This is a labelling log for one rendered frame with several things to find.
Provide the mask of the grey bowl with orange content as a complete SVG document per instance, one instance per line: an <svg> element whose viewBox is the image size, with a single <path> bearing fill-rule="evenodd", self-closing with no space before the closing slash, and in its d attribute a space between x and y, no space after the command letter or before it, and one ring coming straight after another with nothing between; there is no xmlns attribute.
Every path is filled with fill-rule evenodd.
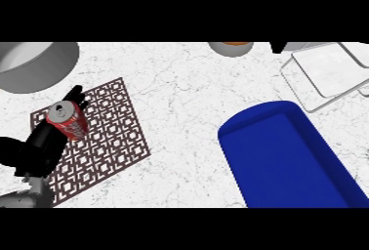
<svg viewBox="0 0 369 250"><path fill-rule="evenodd" d="M248 42L247 44L231 45L223 42L211 42L210 46L220 55L236 58L242 57L251 51L254 43Z"/></svg>

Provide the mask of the brown patterned placemat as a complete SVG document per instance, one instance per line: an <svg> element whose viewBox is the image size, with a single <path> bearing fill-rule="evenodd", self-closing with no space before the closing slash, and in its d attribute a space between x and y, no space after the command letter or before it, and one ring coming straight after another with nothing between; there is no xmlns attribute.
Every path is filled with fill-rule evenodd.
<svg viewBox="0 0 369 250"><path fill-rule="evenodd" d="M152 155L123 78L89 89L86 100L90 133L67 143L49 177L55 206Z"/></svg>

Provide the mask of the blue tray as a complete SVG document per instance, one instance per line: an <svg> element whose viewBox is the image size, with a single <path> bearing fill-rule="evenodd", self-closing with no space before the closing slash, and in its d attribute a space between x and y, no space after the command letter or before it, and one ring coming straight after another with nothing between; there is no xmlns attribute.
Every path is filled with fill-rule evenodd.
<svg viewBox="0 0 369 250"><path fill-rule="evenodd" d="M248 207L369 208L369 197L295 103L267 102L238 112L217 139Z"/></svg>

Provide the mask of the black object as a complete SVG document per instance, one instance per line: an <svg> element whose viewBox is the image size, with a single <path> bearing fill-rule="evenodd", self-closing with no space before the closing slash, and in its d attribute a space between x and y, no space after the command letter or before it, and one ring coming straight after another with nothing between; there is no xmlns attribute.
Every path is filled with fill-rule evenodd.
<svg viewBox="0 0 369 250"><path fill-rule="evenodd" d="M273 53L279 54L284 51L287 43L285 42L272 42L270 45L272 45Z"/></svg>

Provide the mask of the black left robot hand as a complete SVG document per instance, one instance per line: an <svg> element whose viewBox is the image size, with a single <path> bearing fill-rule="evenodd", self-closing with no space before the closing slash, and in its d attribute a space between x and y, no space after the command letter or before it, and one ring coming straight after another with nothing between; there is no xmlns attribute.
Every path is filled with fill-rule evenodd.
<svg viewBox="0 0 369 250"><path fill-rule="evenodd" d="M68 137L42 120L24 142L0 137L0 164L15 168L16 177L46 178L56 168L67 143Z"/></svg>

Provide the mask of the grey metal pot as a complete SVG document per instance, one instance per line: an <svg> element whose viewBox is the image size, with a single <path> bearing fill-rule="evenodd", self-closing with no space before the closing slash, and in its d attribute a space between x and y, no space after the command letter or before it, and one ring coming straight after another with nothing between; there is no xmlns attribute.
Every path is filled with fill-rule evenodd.
<svg viewBox="0 0 369 250"><path fill-rule="evenodd" d="M39 92L67 77L80 58L77 42L0 42L0 89Z"/></svg>

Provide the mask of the red soda can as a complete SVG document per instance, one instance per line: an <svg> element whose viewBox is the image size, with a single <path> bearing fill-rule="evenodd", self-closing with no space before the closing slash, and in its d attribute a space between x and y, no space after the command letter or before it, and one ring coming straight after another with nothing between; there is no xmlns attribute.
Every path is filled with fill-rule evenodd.
<svg viewBox="0 0 369 250"><path fill-rule="evenodd" d="M58 128L73 141L81 140L87 135L87 119L73 101L61 101L49 107L46 122Z"/></svg>

